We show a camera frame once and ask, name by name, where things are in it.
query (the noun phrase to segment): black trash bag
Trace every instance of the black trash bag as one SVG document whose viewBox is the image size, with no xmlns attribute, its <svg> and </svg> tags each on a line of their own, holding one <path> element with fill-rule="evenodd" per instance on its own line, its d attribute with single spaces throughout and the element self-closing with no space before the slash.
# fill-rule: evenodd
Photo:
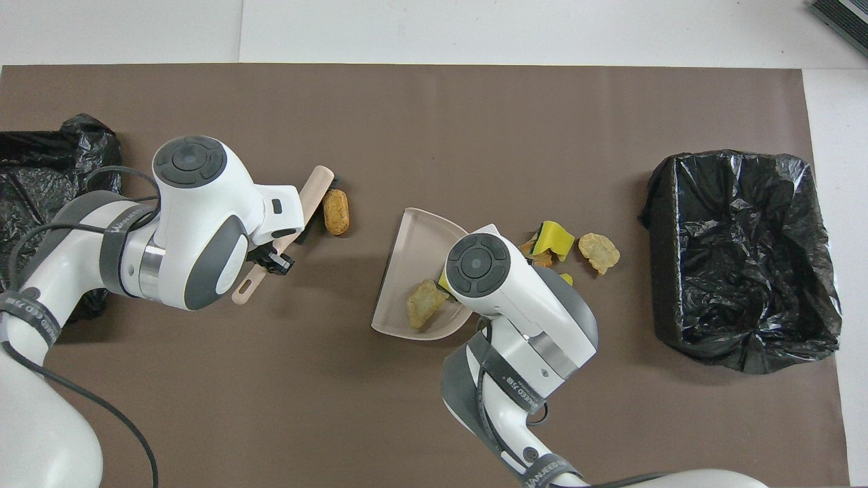
<svg viewBox="0 0 868 488">
<path fill-rule="evenodd" d="M 90 115 L 76 115 L 57 131 L 0 132 L 0 292 L 9 287 L 8 263 L 18 240 L 84 193 L 84 179 L 95 169 L 120 164 L 115 133 Z M 121 177 L 97 175 L 89 189 L 119 194 Z M 16 266 L 22 278 L 44 237 L 37 235 L 22 249 Z M 84 294 L 68 322 L 101 315 L 108 295 L 105 289 Z"/>
<path fill-rule="evenodd" d="M 670 156 L 648 182 L 640 220 L 665 344 L 754 374 L 838 350 L 841 307 L 806 162 L 729 150 Z"/>
</svg>

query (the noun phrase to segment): gray strap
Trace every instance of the gray strap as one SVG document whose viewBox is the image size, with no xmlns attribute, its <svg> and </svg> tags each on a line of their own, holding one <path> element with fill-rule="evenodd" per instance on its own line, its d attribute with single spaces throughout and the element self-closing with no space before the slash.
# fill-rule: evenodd
<svg viewBox="0 0 868 488">
<path fill-rule="evenodd" d="M 102 278 L 102 285 L 111 293 L 133 296 L 127 293 L 121 282 L 123 247 L 127 243 L 129 228 L 151 210 L 153 208 L 148 205 L 136 205 L 135 207 L 127 208 L 108 225 L 102 234 L 100 278 Z"/>
<path fill-rule="evenodd" d="M 550 452 L 537 459 L 522 475 L 522 488 L 546 488 L 551 481 L 562 474 L 582 475 L 566 459 Z"/>
<path fill-rule="evenodd" d="M 51 311 L 25 293 L 9 290 L 0 294 L 0 312 L 6 312 L 33 326 L 49 347 L 54 345 L 60 335 L 60 324 Z"/>
<path fill-rule="evenodd" d="M 524 381 L 524 378 L 518 374 L 515 368 L 491 346 L 482 332 L 471 337 L 467 345 L 491 379 L 525 412 L 536 413 L 543 407 L 545 397 Z"/>
</svg>

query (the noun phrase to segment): robotic arm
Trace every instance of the robotic arm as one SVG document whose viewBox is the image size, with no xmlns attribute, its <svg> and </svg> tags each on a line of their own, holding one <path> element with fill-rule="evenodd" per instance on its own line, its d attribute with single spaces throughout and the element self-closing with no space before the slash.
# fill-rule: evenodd
<svg viewBox="0 0 868 488">
<path fill-rule="evenodd" d="M 95 191 L 57 214 L 23 287 L 13 284 L 0 296 L 6 312 L 0 342 L 40 366 L 79 297 L 99 287 L 202 308 L 229 291 L 249 250 L 305 225 L 295 187 L 253 184 L 238 156 L 210 137 L 166 143 L 153 172 L 157 208 Z M 273 258 L 288 267 L 285 256 Z M 93 430 L 42 378 L 5 353 L 0 399 L 3 486 L 99 485 L 102 451 Z"/>
<path fill-rule="evenodd" d="M 588 305 L 557 273 L 529 265 L 493 225 L 458 241 L 445 263 L 455 297 L 481 327 L 444 361 L 440 390 L 452 415 L 498 456 L 523 488 L 589 486 L 528 428 L 528 416 L 596 353 Z M 607 488 L 766 488 L 735 472 L 638 477 Z"/>
</svg>

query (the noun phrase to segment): potato chip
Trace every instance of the potato chip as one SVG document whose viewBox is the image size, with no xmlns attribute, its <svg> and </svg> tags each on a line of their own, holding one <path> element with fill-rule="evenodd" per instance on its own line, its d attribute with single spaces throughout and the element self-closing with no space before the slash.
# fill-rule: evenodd
<svg viewBox="0 0 868 488">
<path fill-rule="evenodd" d="M 606 270 L 621 258 L 621 252 L 608 237 L 593 233 L 587 233 L 579 239 L 579 252 L 588 259 L 600 276 L 606 274 Z"/>
<path fill-rule="evenodd" d="M 530 238 L 530 241 L 519 246 L 518 250 L 522 252 L 522 255 L 525 258 L 533 260 L 535 266 L 551 267 L 551 265 L 554 264 L 551 251 L 545 250 L 536 256 L 531 255 L 530 251 L 534 248 L 534 244 L 536 244 L 536 234 Z"/>
<path fill-rule="evenodd" d="M 448 298 L 449 294 L 437 288 L 434 280 L 423 281 L 407 297 L 407 317 L 410 319 L 410 325 L 416 330 L 421 330 Z"/>
</svg>

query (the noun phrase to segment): brown mat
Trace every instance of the brown mat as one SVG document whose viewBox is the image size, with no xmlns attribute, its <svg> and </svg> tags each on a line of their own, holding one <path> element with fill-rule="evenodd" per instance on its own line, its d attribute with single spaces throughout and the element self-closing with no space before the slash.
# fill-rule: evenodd
<svg viewBox="0 0 868 488">
<path fill-rule="evenodd" d="M 557 265 L 600 325 L 601 350 L 550 399 L 536 433 L 592 483 L 719 467 L 769 485 L 846 485 L 833 359 L 765 377 L 701 366 L 654 338 L 651 170 L 682 151 L 812 159 L 794 70 L 377 65 L 3 68 L 0 129 L 56 129 L 87 112 L 148 169 L 177 135 L 224 141 L 261 183 L 316 164 L 350 195 L 344 239 L 313 230 L 287 277 L 246 306 L 198 313 L 113 298 L 64 332 L 47 366 L 104 394 L 150 439 L 163 486 L 513 486 L 446 411 L 435 343 L 371 330 L 403 208 L 523 241 L 540 221 L 621 249 L 601 278 Z M 146 185 L 131 183 L 136 195 Z M 145 485 L 133 437 L 64 394 L 94 426 L 104 486 Z"/>
</svg>

